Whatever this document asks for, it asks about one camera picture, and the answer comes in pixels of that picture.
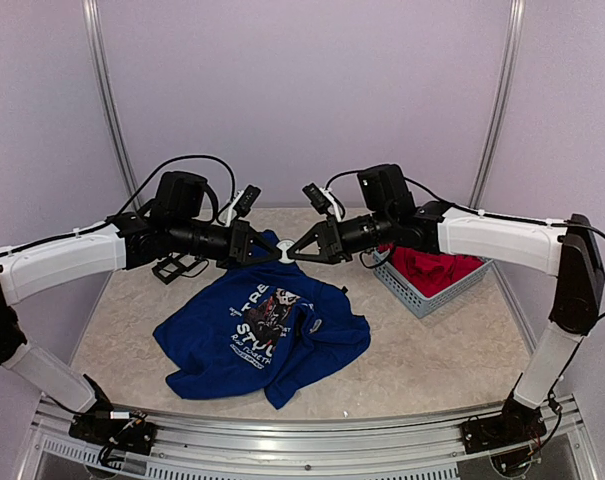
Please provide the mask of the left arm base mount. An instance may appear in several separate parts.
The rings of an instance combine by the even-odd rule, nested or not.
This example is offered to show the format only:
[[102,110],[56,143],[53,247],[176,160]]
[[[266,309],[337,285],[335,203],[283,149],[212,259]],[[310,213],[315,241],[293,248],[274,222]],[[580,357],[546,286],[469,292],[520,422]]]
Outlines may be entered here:
[[149,455],[157,425],[143,412],[95,410],[74,415],[69,435],[94,445]]

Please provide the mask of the red garment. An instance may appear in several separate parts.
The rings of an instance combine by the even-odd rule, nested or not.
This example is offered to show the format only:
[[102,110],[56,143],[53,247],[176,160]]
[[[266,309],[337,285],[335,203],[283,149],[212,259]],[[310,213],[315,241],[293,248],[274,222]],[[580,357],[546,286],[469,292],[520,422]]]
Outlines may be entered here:
[[484,265],[478,257],[428,254],[396,247],[391,265],[423,296],[431,298]]

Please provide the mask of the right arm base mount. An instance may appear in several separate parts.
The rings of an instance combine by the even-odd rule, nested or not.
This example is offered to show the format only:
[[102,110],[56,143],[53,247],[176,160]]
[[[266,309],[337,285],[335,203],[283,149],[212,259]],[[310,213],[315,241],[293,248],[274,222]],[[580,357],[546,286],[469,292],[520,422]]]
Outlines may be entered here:
[[547,434],[541,408],[529,408],[510,394],[501,410],[486,417],[471,417],[460,425],[466,454],[503,448]]

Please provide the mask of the left aluminium corner post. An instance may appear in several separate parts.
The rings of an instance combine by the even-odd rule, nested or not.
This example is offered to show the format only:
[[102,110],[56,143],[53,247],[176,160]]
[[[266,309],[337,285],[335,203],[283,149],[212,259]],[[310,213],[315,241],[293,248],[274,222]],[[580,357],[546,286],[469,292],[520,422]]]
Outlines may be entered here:
[[139,185],[124,139],[111,84],[106,45],[101,28],[99,2],[97,0],[83,0],[82,11],[100,102],[113,146],[117,168],[126,194],[131,199],[130,205],[135,210],[138,210],[142,206],[140,194],[137,193]]

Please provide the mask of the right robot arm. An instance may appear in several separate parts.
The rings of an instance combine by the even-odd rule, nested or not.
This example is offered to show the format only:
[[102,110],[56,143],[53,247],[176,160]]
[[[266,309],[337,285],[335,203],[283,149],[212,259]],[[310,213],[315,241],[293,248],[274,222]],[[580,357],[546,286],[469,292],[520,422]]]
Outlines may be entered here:
[[397,164],[356,173],[368,214],[350,220],[315,184],[304,187],[312,206],[325,215],[286,251],[291,260],[339,264],[383,245],[428,254],[466,255],[521,265],[556,280],[549,325],[516,382],[511,406],[495,419],[493,433],[517,442],[533,424],[531,412],[547,398],[583,339],[604,317],[605,273],[597,238],[583,215],[566,221],[485,213],[436,198],[415,204]]

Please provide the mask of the light blue perforated basket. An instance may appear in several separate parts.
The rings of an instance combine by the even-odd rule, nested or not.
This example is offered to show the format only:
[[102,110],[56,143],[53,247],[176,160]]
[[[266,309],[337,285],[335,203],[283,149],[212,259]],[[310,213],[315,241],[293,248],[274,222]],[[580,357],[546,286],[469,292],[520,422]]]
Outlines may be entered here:
[[[372,257],[379,264],[384,254],[374,251]],[[414,316],[422,319],[483,280],[494,261],[486,258],[480,258],[480,261],[478,268],[431,297],[421,293],[390,262],[379,264],[373,274]]]

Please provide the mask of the aluminium corner post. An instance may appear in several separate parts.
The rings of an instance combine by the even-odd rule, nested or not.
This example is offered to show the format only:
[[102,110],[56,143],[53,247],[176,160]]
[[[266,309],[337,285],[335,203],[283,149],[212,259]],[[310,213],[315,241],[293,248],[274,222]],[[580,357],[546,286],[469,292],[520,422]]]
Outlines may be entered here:
[[101,28],[99,2],[97,0],[83,0],[82,11],[100,102],[113,146],[117,168],[126,194],[131,199],[130,205],[135,210],[138,210],[142,206],[140,194],[137,193],[139,185],[124,139],[111,84],[106,45]]
[[506,39],[500,64],[500,71],[489,118],[486,137],[481,150],[480,163],[476,172],[468,205],[471,208],[481,206],[486,192],[491,169],[495,163],[496,150],[507,112],[512,90],[513,76],[516,71],[519,48],[526,9],[525,0],[512,0],[506,29]]

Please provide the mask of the blue printed t-shirt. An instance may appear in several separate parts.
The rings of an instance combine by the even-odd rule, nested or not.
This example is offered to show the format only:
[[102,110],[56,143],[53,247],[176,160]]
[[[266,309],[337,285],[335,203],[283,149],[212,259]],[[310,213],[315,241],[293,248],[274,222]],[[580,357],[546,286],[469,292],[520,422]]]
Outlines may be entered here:
[[177,366],[166,383],[208,400],[261,390],[276,409],[348,366],[371,343],[346,293],[278,260],[227,270],[158,325],[153,336]]

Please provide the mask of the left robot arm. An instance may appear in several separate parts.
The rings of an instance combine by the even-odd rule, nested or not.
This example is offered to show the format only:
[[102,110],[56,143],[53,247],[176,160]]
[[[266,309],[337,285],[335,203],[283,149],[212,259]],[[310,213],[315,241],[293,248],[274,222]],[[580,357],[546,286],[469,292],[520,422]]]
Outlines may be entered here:
[[198,220],[203,199],[213,195],[202,176],[166,172],[155,198],[140,212],[118,213],[55,240],[1,249],[0,367],[26,379],[63,409],[83,415],[84,430],[100,444],[115,443],[122,424],[112,415],[108,397],[93,380],[30,341],[14,307],[50,288],[94,274],[136,269],[172,254],[213,260],[220,268],[280,259],[280,250],[241,215],[223,226]]

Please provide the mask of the right aluminium corner post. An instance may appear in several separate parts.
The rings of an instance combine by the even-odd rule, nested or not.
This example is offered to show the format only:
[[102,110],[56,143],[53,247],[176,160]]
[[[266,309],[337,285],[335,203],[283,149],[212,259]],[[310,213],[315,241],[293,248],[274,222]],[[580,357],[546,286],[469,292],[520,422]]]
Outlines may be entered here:
[[512,0],[506,29],[506,39],[500,64],[500,71],[489,118],[486,137],[481,150],[480,163],[476,172],[468,205],[471,208],[481,206],[486,192],[491,169],[495,163],[496,150],[507,112],[512,90],[513,76],[516,71],[519,48],[526,9],[525,0]]

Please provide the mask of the aluminium front rail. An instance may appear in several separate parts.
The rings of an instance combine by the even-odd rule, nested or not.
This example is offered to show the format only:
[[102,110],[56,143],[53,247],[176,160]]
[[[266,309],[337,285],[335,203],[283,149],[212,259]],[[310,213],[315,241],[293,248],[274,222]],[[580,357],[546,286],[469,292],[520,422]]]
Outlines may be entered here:
[[468,453],[461,425],[498,405],[387,418],[276,421],[152,411],[149,455],[115,452],[69,436],[71,416],[40,402],[19,479],[499,479],[509,448]]

